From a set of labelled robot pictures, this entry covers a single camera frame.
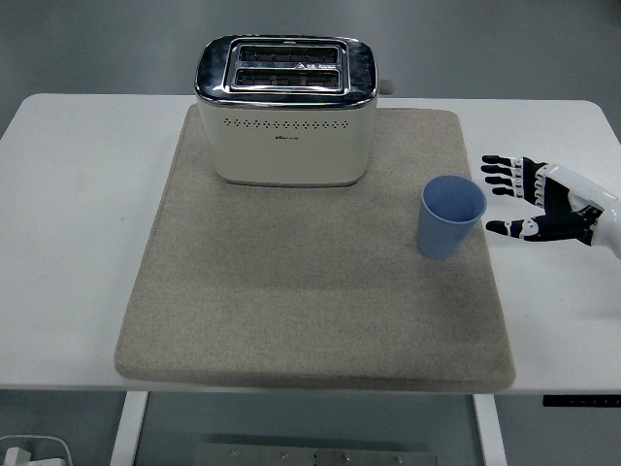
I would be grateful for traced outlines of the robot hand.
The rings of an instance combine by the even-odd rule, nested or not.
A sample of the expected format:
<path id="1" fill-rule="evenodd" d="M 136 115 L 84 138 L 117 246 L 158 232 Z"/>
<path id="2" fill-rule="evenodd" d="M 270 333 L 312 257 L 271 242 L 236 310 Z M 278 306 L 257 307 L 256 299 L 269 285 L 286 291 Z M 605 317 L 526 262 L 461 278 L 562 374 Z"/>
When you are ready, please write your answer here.
<path id="1" fill-rule="evenodd" d="M 486 229 L 526 242 L 577 240 L 620 255 L 620 199 L 564 166 L 528 157 L 484 155 L 481 171 L 497 196 L 522 199 L 543 214 L 490 220 Z"/>

